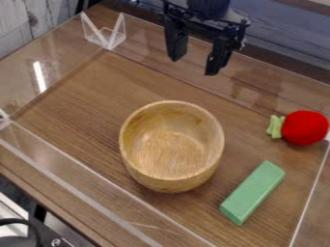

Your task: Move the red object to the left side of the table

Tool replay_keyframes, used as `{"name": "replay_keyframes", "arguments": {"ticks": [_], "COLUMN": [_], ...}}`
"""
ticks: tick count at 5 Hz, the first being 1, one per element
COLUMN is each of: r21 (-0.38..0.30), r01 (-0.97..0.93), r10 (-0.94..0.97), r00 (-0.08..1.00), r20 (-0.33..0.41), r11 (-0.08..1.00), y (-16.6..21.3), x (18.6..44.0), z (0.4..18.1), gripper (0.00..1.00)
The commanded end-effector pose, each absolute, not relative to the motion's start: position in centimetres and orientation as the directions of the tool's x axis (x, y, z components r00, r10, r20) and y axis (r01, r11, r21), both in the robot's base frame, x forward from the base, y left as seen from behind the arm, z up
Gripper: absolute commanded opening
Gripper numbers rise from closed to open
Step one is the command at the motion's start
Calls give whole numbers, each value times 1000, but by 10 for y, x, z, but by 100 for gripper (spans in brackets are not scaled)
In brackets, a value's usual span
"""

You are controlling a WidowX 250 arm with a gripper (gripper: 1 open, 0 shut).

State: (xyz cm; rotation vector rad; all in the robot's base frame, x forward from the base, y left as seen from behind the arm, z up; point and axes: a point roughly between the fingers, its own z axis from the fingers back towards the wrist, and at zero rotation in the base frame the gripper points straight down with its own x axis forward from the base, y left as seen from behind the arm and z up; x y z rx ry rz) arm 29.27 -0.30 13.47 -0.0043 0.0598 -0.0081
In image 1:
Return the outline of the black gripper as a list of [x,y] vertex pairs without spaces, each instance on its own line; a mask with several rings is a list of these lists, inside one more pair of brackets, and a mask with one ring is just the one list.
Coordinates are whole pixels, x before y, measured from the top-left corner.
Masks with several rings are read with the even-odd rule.
[[231,9],[231,0],[163,0],[163,17],[165,52],[172,62],[187,54],[189,32],[207,39],[217,37],[204,68],[205,75],[216,75],[228,63],[232,49],[243,48],[248,18]]

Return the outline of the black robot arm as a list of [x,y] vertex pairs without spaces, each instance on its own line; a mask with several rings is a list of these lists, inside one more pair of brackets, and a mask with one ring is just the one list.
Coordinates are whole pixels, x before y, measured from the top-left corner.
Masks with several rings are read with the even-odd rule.
[[229,7],[231,0],[163,0],[164,44],[169,60],[177,62],[188,50],[191,33],[212,41],[205,57],[204,75],[216,75],[235,50],[244,46],[251,22]]

